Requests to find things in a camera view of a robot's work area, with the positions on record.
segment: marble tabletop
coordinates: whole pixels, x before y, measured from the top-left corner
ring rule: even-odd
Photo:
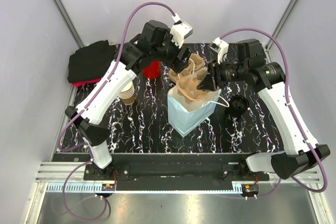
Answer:
[[[206,62],[216,58],[208,44],[187,44]],[[229,55],[227,62],[235,56]],[[116,99],[107,110],[101,125],[111,135],[108,147],[111,153],[232,153],[278,152],[283,144],[278,129],[265,104],[245,82],[229,82],[222,87],[222,96],[229,100],[240,94],[250,107],[239,120],[225,116],[225,108],[217,105],[215,112],[191,133],[181,137],[168,123],[167,93],[174,86],[169,79],[169,68],[161,65],[156,79],[141,74],[134,80],[136,99],[124,105]],[[78,88],[73,104],[79,102],[94,88],[85,84]],[[74,127],[70,127],[62,146],[69,148],[82,142]],[[86,152],[79,148],[73,152]]]

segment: red container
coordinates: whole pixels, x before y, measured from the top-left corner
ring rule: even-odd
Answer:
[[[143,76],[149,79],[154,79],[158,77],[160,75],[160,72],[161,69],[159,61],[153,61],[148,68],[142,69]]]

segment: black cloth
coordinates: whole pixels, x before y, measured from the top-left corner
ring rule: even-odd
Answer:
[[[107,40],[78,49],[69,59],[68,81],[74,83],[102,78],[116,50],[116,46],[110,46]]]

